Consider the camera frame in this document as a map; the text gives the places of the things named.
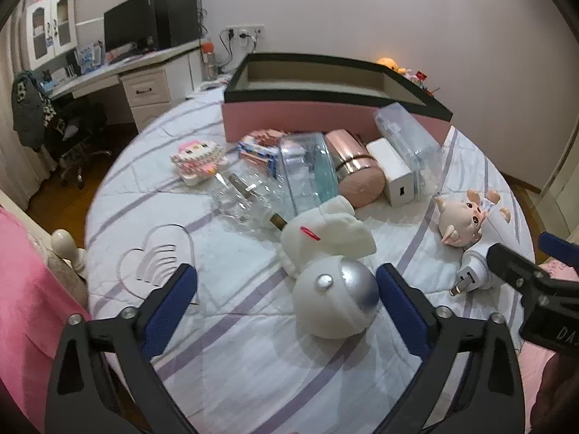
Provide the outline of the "rose gold metal canister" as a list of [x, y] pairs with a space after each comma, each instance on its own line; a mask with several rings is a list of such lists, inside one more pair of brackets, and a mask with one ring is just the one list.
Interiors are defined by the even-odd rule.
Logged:
[[339, 193], [355, 208], [365, 207], [383, 192], [386, 177], [378, 162], [347, 130], [325, 135], [339, 182]]

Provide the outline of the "white plug night light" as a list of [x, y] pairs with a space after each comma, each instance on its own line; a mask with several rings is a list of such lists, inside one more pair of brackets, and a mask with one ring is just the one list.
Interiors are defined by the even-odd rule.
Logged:
[[493, 242], [481, 239], [463, 253], [461, 266], [456, 273], [455, 285], [449, 289], [451, 296], [477, 289], [489, 290], [502, 286], [502, 281], [489, 269], [487, 264], [487, 254], [492, 245], [494, 245]]

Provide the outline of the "pig doll figurine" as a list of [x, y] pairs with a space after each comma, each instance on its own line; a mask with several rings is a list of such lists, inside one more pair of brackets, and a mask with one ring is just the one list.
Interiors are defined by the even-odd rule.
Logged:
[[441, 244], [467, 249], [480, 240], [496, 240], [517, 246], [511, 212], [502, 205], [502, 196], [494, 189], [489, 189], [484, 197], [475, 189], [469, 189], [466, 195], [464, 201], [434, 198]]

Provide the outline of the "clear glass bottle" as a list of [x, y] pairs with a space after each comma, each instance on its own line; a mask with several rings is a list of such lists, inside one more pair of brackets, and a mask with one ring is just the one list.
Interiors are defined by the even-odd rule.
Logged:
[[283, 230], [288, 220], [284, 207], [269, 183], [257, 175], [215, 174], [212, 199], [216, 209], [244, 230]]

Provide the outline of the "clear plastic rectangular box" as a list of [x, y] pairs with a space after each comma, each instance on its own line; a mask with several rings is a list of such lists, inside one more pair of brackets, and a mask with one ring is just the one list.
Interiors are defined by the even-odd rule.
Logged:
[[435, 194], [443, 170], [443, 147], [435, 137], [399, 103], [379, 109], [374, 119], [382, 136], [412, 172], [415, 197]]

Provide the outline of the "black computer tower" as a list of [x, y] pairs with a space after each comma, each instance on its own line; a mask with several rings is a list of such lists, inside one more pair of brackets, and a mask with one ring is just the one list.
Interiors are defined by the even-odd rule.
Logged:
[[153, 1], [158, 50], [200, 39], [197, 0]]

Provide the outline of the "orange-lid water bottle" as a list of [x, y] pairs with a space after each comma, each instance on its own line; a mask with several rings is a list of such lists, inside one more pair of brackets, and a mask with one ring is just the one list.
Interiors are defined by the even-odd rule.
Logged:
[[201, 57], [203, 62], [204, 80], [216, 80], [218, 75], [218, 68], [215, 48], [212, 42], [205, 41], [201, 44]]

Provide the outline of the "white glass-door cabinet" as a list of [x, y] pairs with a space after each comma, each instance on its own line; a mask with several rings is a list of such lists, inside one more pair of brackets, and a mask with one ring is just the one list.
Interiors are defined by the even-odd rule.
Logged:
[[41, 0], [26, 8], [26, 48], [31, 69], [76, 47], [75, 0]]

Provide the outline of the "white charger box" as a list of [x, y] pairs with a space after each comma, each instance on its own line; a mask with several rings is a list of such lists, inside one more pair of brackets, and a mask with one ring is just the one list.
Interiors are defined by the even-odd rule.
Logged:
[[386, 138], [379, 138], [366, 145], [385, 178], [384, 193], [392, 207], [400, 207], [414, 200], [413, 172]]

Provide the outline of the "wall power outlet strip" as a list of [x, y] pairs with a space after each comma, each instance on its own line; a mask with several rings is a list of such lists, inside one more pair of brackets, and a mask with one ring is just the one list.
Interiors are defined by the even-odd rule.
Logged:
[[265, 36], [265, 26], [255, 25], [230, 25], [225, 28], [227, 33], [233, 33], [234, 37], [260, 39]]

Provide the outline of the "beige curtain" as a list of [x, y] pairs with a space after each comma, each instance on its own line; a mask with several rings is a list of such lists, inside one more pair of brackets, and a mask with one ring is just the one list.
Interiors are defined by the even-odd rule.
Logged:
[[14, 130], [12, 86], [20, 64], [16, 21], [12, 16], [1, 30], [1, 190], [21, 209], [50, 177], [51, 163], [43, 154], [22, 147]]

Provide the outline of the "black white jacket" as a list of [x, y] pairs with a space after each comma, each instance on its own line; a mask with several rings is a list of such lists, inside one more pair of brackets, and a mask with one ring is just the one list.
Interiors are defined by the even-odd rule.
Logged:
[[48, 152], [59, 140], [58, 116], [42, 87], [39, 78], [31, 71], [19, 72], [12, 85], [13, 130], [20, 144], [39, 152]]

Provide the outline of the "pink cat brick model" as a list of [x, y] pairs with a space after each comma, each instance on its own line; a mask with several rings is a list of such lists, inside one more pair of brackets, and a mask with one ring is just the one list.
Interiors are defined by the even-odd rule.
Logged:
[[193, 140], [179, 146], [178, 152], [171, 156], [179, 177], [189, 187], [218, 174], [229, 161], [224, 148], [211, 140]]

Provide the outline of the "white desk with drawers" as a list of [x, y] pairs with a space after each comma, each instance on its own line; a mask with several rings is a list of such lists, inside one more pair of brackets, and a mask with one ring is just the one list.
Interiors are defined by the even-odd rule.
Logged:
[[133, 122], [138, 131], [185, 102], [203, 82], [199, 40], [154, 51], [103, 66], [57, 87], [51, 99], [75, 99], [117, 88], [124, 91], [123, 122]]

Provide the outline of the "clear case teal lid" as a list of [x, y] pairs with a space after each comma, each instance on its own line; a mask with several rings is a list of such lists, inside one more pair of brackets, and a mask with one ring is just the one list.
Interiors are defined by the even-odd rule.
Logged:
[[339, 195], [334, 161], [321, 132], [283, 136], [279, 142], [279, 160], [294, 216]]

